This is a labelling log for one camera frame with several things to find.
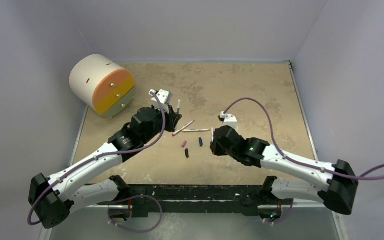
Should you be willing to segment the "pen with yellow end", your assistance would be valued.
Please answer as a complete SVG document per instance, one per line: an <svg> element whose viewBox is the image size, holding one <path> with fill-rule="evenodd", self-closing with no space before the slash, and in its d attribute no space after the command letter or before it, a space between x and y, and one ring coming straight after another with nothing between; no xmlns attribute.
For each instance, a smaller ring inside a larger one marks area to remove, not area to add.
<svg viewBox="0 0 384 240"><path fill-rule="evenodd" d="M177 114L180 113L180 108L181 108L181 99L179 98L179 99L178 99L178 102L177 102L177 108L176 108L176 113L177 113Z"/></svg>

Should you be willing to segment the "pen with magenta end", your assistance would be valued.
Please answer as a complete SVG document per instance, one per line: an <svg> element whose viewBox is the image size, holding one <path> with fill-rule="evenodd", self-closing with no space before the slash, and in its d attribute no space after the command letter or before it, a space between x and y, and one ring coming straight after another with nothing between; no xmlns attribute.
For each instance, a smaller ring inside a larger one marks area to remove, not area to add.
<svg viewBox="0 0 384 240"><path fill-rule="evenodd" d="M211 127L211 140L210 140L210 144L212 144L215 140L215 129L214 127L212 126Z"/></svg>

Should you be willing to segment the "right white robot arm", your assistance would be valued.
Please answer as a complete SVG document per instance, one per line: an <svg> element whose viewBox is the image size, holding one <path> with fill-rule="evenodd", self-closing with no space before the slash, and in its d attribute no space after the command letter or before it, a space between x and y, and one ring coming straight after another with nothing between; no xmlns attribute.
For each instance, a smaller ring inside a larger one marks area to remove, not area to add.
<svg viewBox="0 0 384 240"><path fill-rule="evenodd" d="M260 196L268 204L278 199L300 199L321 203L342 215L353 211L359 182L351 165L344 160L321 162L280 152L265 140L243 138L230 126L213 130L210 149L215 156L229 156L248 167L275 170L296 178L267 178L269 185L261 189Z"/></svg>

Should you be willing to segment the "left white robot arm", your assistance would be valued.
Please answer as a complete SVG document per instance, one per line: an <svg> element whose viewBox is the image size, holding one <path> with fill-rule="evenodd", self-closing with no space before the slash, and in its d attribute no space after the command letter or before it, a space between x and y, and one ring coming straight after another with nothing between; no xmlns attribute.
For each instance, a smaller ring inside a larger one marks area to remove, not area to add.
<svg viewBox="0 0 384 240"><path fill-rule="evenodd" d="M27 215L30 226L51 229L62 223L86 198L81 188L103 172L125 163L155 145L164 132L173 133L182 115L173 110L142 107L95 152L74 165L50 176L35 175L30 182Z"/></svg>

